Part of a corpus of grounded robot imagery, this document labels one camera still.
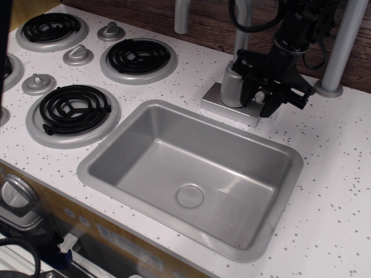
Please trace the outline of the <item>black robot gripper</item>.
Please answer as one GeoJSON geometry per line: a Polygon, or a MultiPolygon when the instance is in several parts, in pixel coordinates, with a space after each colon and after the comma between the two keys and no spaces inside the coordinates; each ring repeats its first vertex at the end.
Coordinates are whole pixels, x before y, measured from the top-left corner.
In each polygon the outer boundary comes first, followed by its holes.
{"type": "Polygon", "coordinates": [[[299,73],[297,61],[308,50],[309,41],[289,41],[281,36],[273,37],[269,53],[238,50],[232,69],[242,76],[240,103],[247,107],[254,95],[265,90],[261,118],[269,118],[281,104],[292,104],[303,109],[314,94],[311,86],[299,73]]]}

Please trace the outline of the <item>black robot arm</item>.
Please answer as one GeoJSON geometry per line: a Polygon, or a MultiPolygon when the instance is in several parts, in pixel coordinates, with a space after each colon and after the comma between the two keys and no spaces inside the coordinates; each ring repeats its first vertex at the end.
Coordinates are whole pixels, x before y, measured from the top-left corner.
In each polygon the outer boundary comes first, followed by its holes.
{"type": "Polygon", "coordinates": [[[278,12],[271,21],[248,27],[235,15],[235,1],[229,1],[231,21],[240,31],[254,33],[277,24],[269,53],[261,54],[239,49],[232,69],[242,76],[240,103],[247,107],[258,92],[267,92],[260,117],[270,117],[281,104],[290,103],[303,109],[315,89],[298,72],[298,59],[305,59],[310,45],[317,43],[323,59],[327,51],[323,37],[334,27],[337,1],[279,1],[278,12]]]}

